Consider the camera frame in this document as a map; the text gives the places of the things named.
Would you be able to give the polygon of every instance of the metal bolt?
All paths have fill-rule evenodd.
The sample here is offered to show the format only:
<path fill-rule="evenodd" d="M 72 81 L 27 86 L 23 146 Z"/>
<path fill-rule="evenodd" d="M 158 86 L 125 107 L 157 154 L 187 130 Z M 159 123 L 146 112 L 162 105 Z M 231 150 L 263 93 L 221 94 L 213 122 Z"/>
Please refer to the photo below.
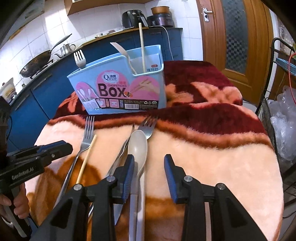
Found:
<path fill-rule="evenodd" d="M 185 182 L 191 182 L 192 179 L 193 179 L 193 178 L 192 178 L 191 176 L 185 176 L 185 177 L 184 177 Z"/>
<path fill-rule="evenodd" d="M 220 190 L 224 190 L 226 188 L 226 186 L 223 183 L 218 183 L 217 188 L 219 188 Z"/>
<path fill-rule="evenodd" d="M 107 181 L 108 182 L 113 182 L 115 180 L 115 177 L 114 176 L 108 176 L 107 177 Z"/>
<path fill-rule="evenodd" d="M 81 184 L 76 184 L 75 186 L 74 186 L 74 190 L 75 191 L 78 191 L 78 190 L 80 190 L 82 188 L 82 185 Z"/>

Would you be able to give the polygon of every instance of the frying pan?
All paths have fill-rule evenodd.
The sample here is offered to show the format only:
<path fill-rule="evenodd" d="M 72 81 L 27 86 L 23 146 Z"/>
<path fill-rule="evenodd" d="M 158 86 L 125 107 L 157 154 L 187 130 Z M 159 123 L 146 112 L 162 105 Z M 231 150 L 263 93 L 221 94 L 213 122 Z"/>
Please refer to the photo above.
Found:
<path fill-rule="evenodd" d="M 36 74 L 42 67 L 44 67 L 48 63 L 52 54 L 52 50 L 59 44 L 63 43 L 70 36 L 71 34 L 64 37 L 55 46 L 53 46 L 51 50 L 47 50 L 33 58 L 29 63 L 25 65 L 25 67 L 23 67 L 23 69 L 20 71 L 20 75 L 27 78 Z"/>

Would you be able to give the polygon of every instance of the blanket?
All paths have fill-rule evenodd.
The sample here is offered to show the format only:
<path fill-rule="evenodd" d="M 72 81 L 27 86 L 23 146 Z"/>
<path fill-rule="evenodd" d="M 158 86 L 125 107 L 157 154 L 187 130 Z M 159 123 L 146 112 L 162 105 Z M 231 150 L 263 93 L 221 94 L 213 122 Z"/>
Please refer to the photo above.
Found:
<path fill-rule="evenodd" d="M 239 90 L 210 63 L 168 61 L 164 75 L 167 108 L 95 116 L 97 141 L 81 184 L 93 185 L 105 176 L 134 123 L 137 126 L 146 116 L 158 116 L 148 140 L 145 240 L 181 240 L 184 205 L 175 205 L 170 198 L 163 166 L 169 153 L 177 166 L 201 183 L 226 184 L 267 240 L 276 241 L 284 206 L 282 180 L 275 152 L 258 117 L 242 106 Z M 61 103 L 36 141 L 36 145 L 44 145 L 64 140 L 73 146 L 70 156 L 53 161 L 43 174 L 26 182 L 31 215 L 39 225 L 52 210 L 80 149 L 86 116 L 74 92 Z M 80 155 L 68 189 L 74 186 L 85 155 Z M 128 240 L 128 216 L 125 204 L 115 227 L 117 240 Z M 208 211 L 206 220 L 209 224 Z"/>

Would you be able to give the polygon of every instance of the kettle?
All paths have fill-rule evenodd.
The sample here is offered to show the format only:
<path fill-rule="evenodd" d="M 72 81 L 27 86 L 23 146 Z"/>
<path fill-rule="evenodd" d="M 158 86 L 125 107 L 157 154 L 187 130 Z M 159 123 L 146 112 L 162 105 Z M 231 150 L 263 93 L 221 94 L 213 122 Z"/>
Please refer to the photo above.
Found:
<path fill-rule="evenodd" d="M 71 44 L 71 45 L 64 44 L 60 49 L 61 49 L 62 55 L 59 55 L 58 53 L 55 53 L 55 55 L 57 55 L 59 58 L 62 58 L 62 57 L 65 57 L 66 55 L 72 53 L 76 49 L 76 46 L 75 46 L 75 44 Z"/>

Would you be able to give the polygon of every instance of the red cable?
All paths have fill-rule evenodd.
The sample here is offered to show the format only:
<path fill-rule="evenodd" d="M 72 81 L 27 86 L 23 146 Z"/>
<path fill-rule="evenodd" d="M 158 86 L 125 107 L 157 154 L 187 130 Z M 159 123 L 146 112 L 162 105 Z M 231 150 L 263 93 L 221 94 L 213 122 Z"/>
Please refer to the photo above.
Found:
<path fill-rule="evenodd" d="M 292 92 L 292 86 L 291 86 L 291 73 L 290 73 L 290 63 L 291 63 L 291 58 L 292 58 L 293 56 L 295 56 L 295 55 L 296 55 L 296 53 L 292 54 L 292 55 L 290 56 L 290 58 L 289 58 L 288 73 L 289 73 L 290 90 L 291 90 L 292 98 L 293 98 L 294 103 L 295 103 L 295 105 L 296 105 L 296 101 L 295 101 L 295 98 L 294 98 L 294 95 L 293 95 L 293 92 Z"/>

